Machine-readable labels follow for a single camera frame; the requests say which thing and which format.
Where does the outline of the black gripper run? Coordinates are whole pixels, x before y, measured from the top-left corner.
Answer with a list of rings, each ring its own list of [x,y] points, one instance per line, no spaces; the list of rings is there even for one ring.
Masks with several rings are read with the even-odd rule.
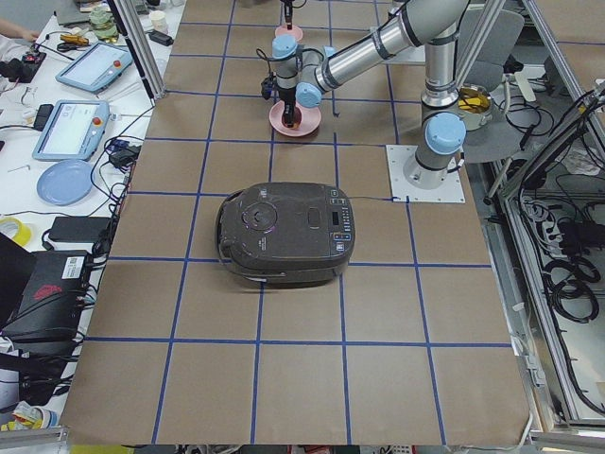
[[[282,122],[284,124],[294,124],[296,114],[296,89],[288,88],[281,90],[280,99],[284,102]]]

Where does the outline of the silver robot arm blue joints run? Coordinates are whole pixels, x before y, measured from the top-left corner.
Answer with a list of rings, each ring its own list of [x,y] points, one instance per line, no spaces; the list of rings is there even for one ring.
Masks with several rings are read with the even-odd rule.
[[[271,55],[257,54],[268,64],[261,95],[268,99],[277,94],[282,101],[280,91],[295,88],[296,104],[318,108],[325,94],[408,48],[422,47],[422,124],[427,127],[433,116],[453,114],[457,108],[458,26],[466,9],[465,1],[395,1],[384,24],[339,50],[311,47],[290,36],[274,37]]]

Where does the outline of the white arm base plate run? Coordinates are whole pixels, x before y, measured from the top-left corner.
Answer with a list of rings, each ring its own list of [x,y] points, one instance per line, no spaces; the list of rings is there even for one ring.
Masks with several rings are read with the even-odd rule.
[[[455,157],[445,169],[428,170],[417,163],[417,148],[386,145],[391,198],[398,202],[464,203]]]

